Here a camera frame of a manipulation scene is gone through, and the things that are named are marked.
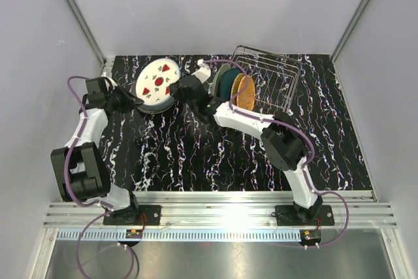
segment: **black marble tabletop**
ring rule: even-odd
[[[118,56],[112,76],[134,93],[141,70],[161,57],[176,61],[182,74],[195,71],[200,58],[230,58]],[[372,189],[330,57],[291,57],[302,62],[302,70],[288,113],[315,145],[316,156],[309,168],[316,188]],[[213,67],[207,87],[220,66]],[[268,162],[257,139],[205,125],[178,103],[162,114],[115,114],[100,149],[113,182],[135,191],[290,190],[286,177]]]

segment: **gray wall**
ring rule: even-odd
[[[418,274],[418,2],[372,0],[336,62],[381,201]]]
[[[48,203],[59,196],[50,152],[78,121],[65,80],[97,75],[99,64],[64,0],[0,0],[0,7],[0,277],[22,279]]]
[[[331,53],[360,0],[76,0],[102,51]]]

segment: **wire rack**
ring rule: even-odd
[[[242,45],[236,47],[233,61],[255,82],[254,111],[273,114],[290,109],[302,68],[300,61]]]

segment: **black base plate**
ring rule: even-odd
[[[131,223],[125,222],[121,219],[109,216],[104,217],[103,225],[142,225],[140,214],[146,215],[146,225],[159,225],[161,219],[161,206],[160,205],[139,205],[138,220]]]
[[[317,219],[312,220],[310,223],[302,223],[293,205],[278,205],[274,207],[272,217],[276,217],[277,226],[309,225],[316,227],[318,218],[321,218],[321,225],[335,225],[334,214],[330,205],[322,205]]]

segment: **metal beam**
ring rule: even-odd
[[[86,40],[88,41],[91,49],[96,55],[97,60],[99,60],[100,65],[103,67],[105,65],[106,57],[103,55],[102,50],[100,49],[97,41],[95,40],[90,28],[88,27],[80,9],[78,8],[75,0],[65,0],[74,15],[74,18],[77,21],[77,24],[80,26]]]
[[[332,62],[335,62],[338,59],[338,56],[341,54],[341,51],[343,50],[344,46],[346,45],[346,42],[348,41],[348,38],[350,38],[350,35],[352,34],[353,30],[355,29],[358,21],[360,20],[361,16],[363,15],[364,10],[366,9],[367,5],[369,4],[370,0],[361,0],[356,11],[354,12],[353,17],[351,18],[350,22],[348,23],[348,26],[346,30],[344,31],[344,34],[342,35],[340,42],[338,43],[337,47],[335,48],[335,51],[331,55]]]

